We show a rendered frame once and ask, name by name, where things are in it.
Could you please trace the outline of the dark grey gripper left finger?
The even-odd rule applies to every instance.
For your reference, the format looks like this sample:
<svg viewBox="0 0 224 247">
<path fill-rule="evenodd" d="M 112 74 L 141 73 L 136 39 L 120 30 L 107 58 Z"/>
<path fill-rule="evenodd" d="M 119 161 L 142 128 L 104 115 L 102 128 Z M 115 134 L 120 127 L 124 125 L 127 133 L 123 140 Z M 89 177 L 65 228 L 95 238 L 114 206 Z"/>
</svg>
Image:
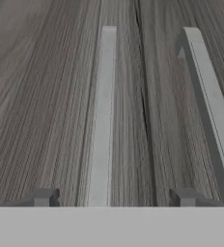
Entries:
<svg viewBox="0 0 224 247">
<path fill-rule="evenodd" d="M 1 206 L 59 206 L 60 190 L 58 188 L 39 188 L 22 199 L 6 202 Z"/>
</svg>

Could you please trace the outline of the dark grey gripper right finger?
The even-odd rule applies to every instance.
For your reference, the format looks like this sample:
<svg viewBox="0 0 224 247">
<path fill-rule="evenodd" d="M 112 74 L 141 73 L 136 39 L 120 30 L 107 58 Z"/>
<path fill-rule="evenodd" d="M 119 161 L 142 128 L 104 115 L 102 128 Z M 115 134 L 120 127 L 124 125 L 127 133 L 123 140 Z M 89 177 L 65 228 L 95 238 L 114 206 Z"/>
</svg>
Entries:
<svg viewBox="0 0 224 247">
<path fill-rule="evenodd" d="M 208 199 L 193 188 L 177 188 L 169 190 L 169 206 L 223 207 L 224 203 Z"/>
</svg>

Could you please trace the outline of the grey wood cabinet door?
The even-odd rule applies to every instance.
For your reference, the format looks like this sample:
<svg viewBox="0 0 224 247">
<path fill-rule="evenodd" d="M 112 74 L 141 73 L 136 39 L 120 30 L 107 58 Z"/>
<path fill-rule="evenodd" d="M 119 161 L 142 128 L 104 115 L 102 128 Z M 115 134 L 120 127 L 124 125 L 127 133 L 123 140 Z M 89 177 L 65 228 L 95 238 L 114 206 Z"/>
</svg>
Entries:
<svg viewBox="0 0 224 247">
<path fill-rule="evenodd" d="M 99 151 L 101 33 L 117 32 L 112 136 Z M 84 206 L 100 186 L 112 206 L 151 206 L 153 163 L 140 0 L 0 0 L 0 204 L 56 188 Z"/>
<path fill-rule="evenodd" d="M 193 84 L 177 56 L 182 27 L 198 28 L 224 96 L 224 0 L 137 0 L 154 204 L 193 188 L 221 201 Z"/>
</svg>

